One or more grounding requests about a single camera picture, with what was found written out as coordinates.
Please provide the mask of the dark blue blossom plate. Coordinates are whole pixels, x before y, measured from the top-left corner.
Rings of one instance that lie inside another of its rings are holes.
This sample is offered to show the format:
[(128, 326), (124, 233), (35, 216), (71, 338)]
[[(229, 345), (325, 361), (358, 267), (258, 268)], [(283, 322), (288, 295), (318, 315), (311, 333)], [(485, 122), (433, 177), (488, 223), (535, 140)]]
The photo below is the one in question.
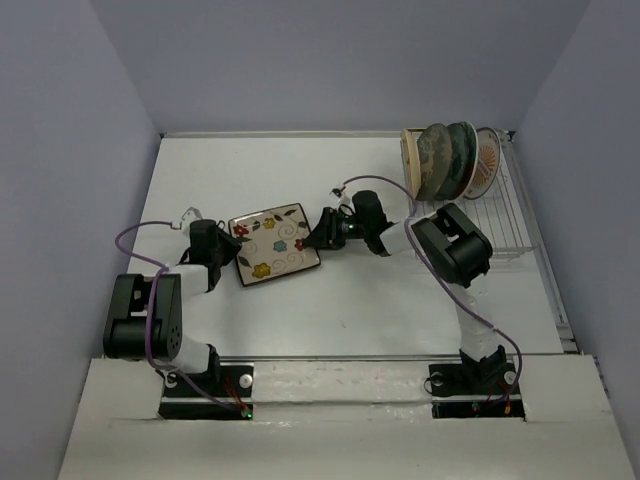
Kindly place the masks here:
[(448, 125), (447, 129), (452, 142), (452, 160), (447, 176), (435, 196), (438, 201), (457, 199), (456, 195), (468, 161), (466, 135), (460, 122)]

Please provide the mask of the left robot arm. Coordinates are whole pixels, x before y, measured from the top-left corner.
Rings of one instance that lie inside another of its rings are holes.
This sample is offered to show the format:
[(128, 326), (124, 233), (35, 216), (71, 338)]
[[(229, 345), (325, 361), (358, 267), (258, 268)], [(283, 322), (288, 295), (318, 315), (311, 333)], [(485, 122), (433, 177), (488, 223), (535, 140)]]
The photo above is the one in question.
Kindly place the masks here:
[(170, 266), (124, 247), (124, 236), (146, 226), (177, 228), (167, 221), (145, 221), (116, 236), (121, 253), (157, 270), (150, 277), (129, 273), (116, 278), (102, 337), (104, 355), (145, 361), (159, 372), (183, 378), (198, 394), (209, 395), (221, 383), (219, 354), (213, 345), (184, 333), (184, 307), (189, 300), (213, 292), (222, 269), (240, 252), (241, 242), (214, 220), (195, 220), (186, 227), (187, 249)]

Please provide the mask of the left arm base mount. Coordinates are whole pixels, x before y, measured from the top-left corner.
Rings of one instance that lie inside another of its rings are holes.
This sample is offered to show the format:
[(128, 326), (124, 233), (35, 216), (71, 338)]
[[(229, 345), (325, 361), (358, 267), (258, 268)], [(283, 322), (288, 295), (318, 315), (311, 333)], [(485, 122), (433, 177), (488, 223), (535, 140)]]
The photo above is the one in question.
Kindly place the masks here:
[(207, 374), (190, 374), (201, 395), (184, 378), (169, 374), (165, 378), (158, 406), (164, 420), (252, 421), (254, 365), (223, 363), (220, 380)]

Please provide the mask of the white orange sunburst round plate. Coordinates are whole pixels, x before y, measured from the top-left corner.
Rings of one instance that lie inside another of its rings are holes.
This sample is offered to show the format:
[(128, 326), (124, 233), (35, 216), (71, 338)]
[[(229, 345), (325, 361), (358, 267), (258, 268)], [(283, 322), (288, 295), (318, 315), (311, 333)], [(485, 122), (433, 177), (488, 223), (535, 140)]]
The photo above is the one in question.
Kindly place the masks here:
[(476, 200), (485, 195), (499, 173), (503, 157), (497, 132), (489, 127), (477, 131), (478, 155), (474, 175), (463, 194), (467, 200)]

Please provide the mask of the teal and red round plate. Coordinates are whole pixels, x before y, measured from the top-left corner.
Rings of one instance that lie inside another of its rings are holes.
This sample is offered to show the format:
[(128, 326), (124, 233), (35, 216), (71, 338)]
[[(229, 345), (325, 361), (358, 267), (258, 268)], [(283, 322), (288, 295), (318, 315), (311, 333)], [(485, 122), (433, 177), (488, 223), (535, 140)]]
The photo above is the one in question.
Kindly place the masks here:
[(463, 127), (466, 135), (468, 146), (468, 161), (464, 171), (464, 177), (459, 185), (459, 190), (456, 195), (457, 198), (463, 196), (466, 190), (469, 188), (471, 181), (475, 175), (476, 164), (478, 161), (478, 135), (474, 126), (468, 121), (461, 121), (460, 125)]

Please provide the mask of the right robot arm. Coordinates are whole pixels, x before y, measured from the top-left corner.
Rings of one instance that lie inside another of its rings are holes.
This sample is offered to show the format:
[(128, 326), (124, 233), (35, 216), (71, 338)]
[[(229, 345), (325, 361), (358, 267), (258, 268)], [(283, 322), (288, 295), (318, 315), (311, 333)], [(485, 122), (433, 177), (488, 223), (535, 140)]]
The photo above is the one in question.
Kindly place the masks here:
[(453, 300), (461, 335), (460, 363), (453, 376), (437, 376), (442, 384), (457, 381), (482, 392), (502, 377), (508, 365), (506, 351), (498, 329), (485, 317), (483, 281), (493, 247), (457, 205), (448, 203), (430, 215), (393, 223), (375, 192), (358, 191), (349, 207), (324, 208), (302, 245), (338, 250), (349, 240), (363, 241), (380, 257), (413, 250)]

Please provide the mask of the grey deer round plate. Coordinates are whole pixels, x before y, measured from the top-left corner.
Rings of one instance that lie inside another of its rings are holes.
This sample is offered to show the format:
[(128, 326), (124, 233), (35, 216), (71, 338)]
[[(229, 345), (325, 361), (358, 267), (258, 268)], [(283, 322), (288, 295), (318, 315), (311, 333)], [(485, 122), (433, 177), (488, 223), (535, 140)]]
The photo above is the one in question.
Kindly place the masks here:
[(452, 162), (452, 141), (446, 125), (435, 123), (417, 139), (420, 162), (420, 187), (417, 199), (433, 200), (443, 185)]

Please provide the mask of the cream bird plate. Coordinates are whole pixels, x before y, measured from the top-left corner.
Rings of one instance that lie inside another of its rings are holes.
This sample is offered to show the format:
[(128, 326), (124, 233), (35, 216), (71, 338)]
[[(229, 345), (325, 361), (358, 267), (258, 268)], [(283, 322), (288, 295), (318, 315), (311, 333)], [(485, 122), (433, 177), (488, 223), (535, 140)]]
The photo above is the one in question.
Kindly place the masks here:
[(414, 199), (418, 199), (421, 189), (421, 163), (417, 147), (418, 130), (403, 129), (400, 134), (402, 163), (405, 174), (406, 186)]

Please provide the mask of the square cream flower plate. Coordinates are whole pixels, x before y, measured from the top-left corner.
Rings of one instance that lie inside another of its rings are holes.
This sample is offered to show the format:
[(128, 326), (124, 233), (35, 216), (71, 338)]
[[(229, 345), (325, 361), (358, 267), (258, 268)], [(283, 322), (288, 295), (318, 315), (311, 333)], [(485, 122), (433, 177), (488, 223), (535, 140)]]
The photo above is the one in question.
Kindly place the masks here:
[(321, 265), (318, 250), (303, 245), (310, 228), (300, 203), (245, 214), (229, 220), (227, 226), (241, 243), (236, 266), (245, 288)]

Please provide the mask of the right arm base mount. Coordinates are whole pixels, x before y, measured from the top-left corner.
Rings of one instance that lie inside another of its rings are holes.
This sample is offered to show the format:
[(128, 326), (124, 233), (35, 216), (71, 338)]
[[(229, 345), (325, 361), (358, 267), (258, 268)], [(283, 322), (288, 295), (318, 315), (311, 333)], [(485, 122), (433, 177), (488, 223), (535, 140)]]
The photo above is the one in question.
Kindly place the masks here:
[(508, 362), (496, 377), (481, 386), (472, 385), (462, 373), (461, 363), (429, 366), (423, 388), (431, 397), (434, 419), (525, 419), (520, 388), (513, 386), (516, 374), (513, 363)]

